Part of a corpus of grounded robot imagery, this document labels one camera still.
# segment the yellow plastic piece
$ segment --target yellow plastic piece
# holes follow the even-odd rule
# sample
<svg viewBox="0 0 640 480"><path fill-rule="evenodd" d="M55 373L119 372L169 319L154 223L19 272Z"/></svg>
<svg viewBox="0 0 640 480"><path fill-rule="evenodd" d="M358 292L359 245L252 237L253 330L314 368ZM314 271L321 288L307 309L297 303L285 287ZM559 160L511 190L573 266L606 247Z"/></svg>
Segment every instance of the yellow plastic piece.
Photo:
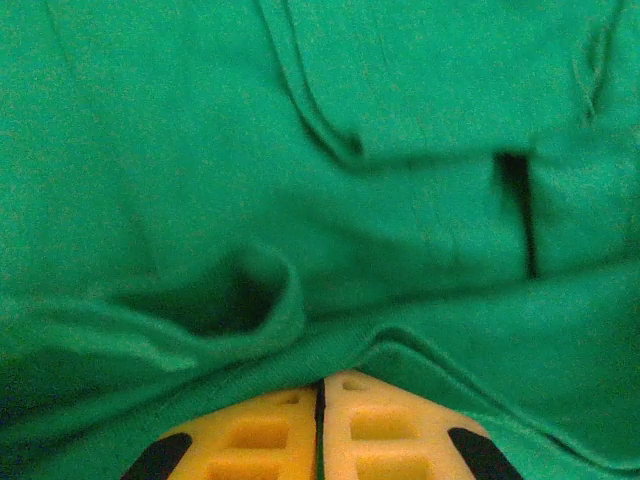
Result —
<svg viewBox="0 0 640 480"><path fill-rule="evenodd" d="M317 392L283 390L182 424L193 443L169 480L315 480Z"/></svg>
<svg viewBox="0 0 640 480"><path fill-rule="evenodd" d="M325 380L326 480L475 480L447 431L474 420L356 371Z"/></svg>

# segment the yellow foam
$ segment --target yellow foam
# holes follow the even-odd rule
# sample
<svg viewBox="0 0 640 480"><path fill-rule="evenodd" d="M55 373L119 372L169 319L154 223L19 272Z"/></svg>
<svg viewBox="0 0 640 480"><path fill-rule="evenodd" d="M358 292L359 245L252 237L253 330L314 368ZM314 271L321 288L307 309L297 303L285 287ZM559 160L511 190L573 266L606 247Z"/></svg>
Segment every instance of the yellow foam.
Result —
<svg viewBox="0 0 640 480"><path fill-rule="evenodd" d="M475 480L447 431L474 420L356 371L325 380L326 480Z"/></svg>
<svg viewBox="0 0 640 480"><path fill-rule="evenodd" d="M315 480L316 390L256 397L182 424L192 445L169 480Z"/></svg>

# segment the green sheet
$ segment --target green sheet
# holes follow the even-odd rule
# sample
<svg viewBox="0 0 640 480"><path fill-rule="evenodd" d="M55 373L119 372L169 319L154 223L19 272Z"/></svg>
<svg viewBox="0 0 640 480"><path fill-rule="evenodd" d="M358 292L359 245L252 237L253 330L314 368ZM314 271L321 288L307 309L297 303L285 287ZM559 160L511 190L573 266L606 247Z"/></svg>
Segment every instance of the green sheet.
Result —
<svg viewBox="0 0 640 480"><path fill-rule="evenodd" d="M640 478L637 1L0 13L0 477L357 368Z"/></svg>

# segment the green fabric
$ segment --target green fabric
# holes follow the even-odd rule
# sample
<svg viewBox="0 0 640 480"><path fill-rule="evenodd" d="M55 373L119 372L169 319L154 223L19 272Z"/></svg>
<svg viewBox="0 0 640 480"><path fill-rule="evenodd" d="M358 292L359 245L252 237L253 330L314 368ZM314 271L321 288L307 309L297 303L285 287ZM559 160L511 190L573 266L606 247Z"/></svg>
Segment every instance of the green fabric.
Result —
<svg viewBox="0 0 640 480"><path fill-rule="evenodd" d="M358 368L640 478L635 0L0 12L0 477Z"/></svg>

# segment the rectangular hole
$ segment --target rectangular hole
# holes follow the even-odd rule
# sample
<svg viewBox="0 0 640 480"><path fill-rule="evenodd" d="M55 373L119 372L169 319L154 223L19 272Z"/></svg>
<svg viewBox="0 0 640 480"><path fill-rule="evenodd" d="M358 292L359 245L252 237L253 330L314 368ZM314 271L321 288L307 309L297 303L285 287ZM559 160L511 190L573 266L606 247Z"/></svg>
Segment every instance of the rectangular hole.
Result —
<svg viewBox="0 0 640 480"><path fill-rule="evenodd" d="M351 418L352 440L405 440L418 438L409 412L399 410L358 411Z"/></svg>
<svg viewBox="0 0 640 480"><path fill-rule="evenodd" d="M245 420L234 426L228 448L286 448L289 425L284 420Z"/></svg>
<svg viewBox="0 0 640 480"><path fill-rule="evenodd" d="M422 457L365 457L357 462L358 480L435 480Z"/></svg>
<svg viewBox="0 0 640 480"><path fill-rule="evenodd" d="M206 480L278 480L280 468L274 464L213 463Z"/></svg>

